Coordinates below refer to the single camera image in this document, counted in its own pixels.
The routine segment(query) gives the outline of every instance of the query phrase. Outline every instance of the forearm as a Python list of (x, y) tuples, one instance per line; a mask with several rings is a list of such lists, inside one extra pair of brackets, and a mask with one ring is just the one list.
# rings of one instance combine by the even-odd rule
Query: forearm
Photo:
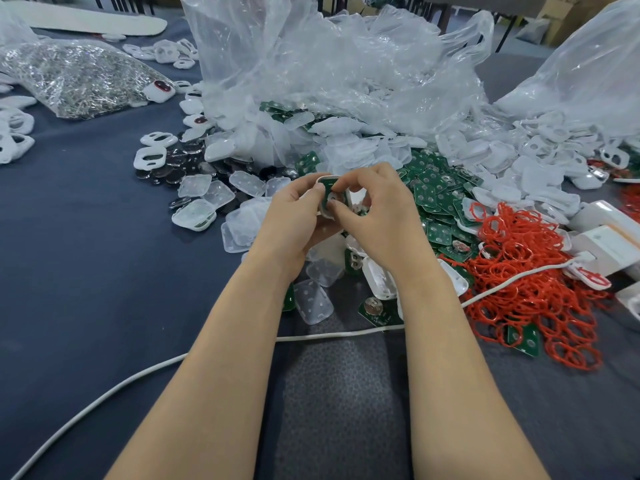
[(432, 255), (399, 273), (416, 479), (548, 479)]
[(288, 285), (278, 263), (252, 251), (108, 480), (253, 478)]

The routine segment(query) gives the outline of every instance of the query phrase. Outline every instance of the hand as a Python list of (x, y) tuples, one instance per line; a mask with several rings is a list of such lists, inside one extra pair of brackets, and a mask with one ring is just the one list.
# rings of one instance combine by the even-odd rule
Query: hand
[(316, 216), (324, 185), (316, 180), (328, 173), (312, 173), (294, 180), (271, 200), (252, 250), (275, 257), (286, 266), (292, 282), (299, 275), (310, 248), (342, 230), (340, 224)]
[(332, 190), (357, 192), (363, 188), (367, 190), (363, 204), (371, 206), (366, 216), (354, 214), (337, 200), (328, 202), (327, 208), (376, 263), (397, 279), (396, 273), (411, 267), (416, 256), (434, 256), (413, 195), (391, 165), (380, 163), (350, 171), (340, 177)]

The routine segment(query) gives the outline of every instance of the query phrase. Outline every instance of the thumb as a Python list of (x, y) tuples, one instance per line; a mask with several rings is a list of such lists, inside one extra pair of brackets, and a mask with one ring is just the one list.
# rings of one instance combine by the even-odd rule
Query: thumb
[(350, 234), (357, 232), (357, 227), (362, 217), (354, 214), (350, 208), (338, 200), (328, 202), (327, 208), (332, 212), (333, 217), (343, 229)]
[(320, 206), (320, 202), (322, 201), (322, 199), (324, 199), (324, 185), (316, 184), (312, 188), (307, 190), (305, 194), (302, 195), (300, 199), (298, 199), (298, 201), (302, 202), (305, 207), (315, 213), (315, 211), (318, 209), (318, 206)]

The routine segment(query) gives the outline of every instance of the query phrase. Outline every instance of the dark blue tablecloth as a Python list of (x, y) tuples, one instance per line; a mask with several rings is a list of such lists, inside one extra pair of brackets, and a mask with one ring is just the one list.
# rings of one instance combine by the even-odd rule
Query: dark blue tablecloth
[[(160, 37), (126, 42), (185, 36), (177, 20)], [(478, 73), (495, 99), (540, 63), (496, 54)], [(200, 79), (198, 65), (151, 65), (175, 80)], [(203, 233), (172, 225), (175, 190), (134, 177), (142, 135), (184, 128), (179, 99), (81, 122), (37, 105), (28, 110), (36, 145), (0, 168), (0, 479), (107, 389), (187, 352), (240, 262), (223, 250), (220, 221)], [(330, 289), (334, 316), (309, 330), (293, 312), (280, 334), (366, 328), (356, 307), (368, 293), (364, 282), (343, 278)], [(629, 380), (640, 378), (640, 337), (598, 319), (609, 364), (592, 374), (483, 345), (554, 478), (640, 474), (640, 392)], [(257, 477), (408, 478), (404, 354), (402, 333), (277, 345)], [(101, 479), (174, 371), (109, 399), (26, 478)]]

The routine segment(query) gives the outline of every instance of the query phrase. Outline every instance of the right hand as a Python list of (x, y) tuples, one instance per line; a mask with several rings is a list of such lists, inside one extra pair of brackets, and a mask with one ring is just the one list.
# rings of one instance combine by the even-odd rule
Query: right hand
[(367, 254), (396, 277), (416, 256), (434, 256), (424, 235), (413, 195), (388, 163), (358, 168), (341, 176), (333, 185), (336, 193), (350, 189), (367, 190), (364, 205), (369, 213), (360, 217), (345, 204), (332, 200), (328, 209), (344, 229), (352, 234)]

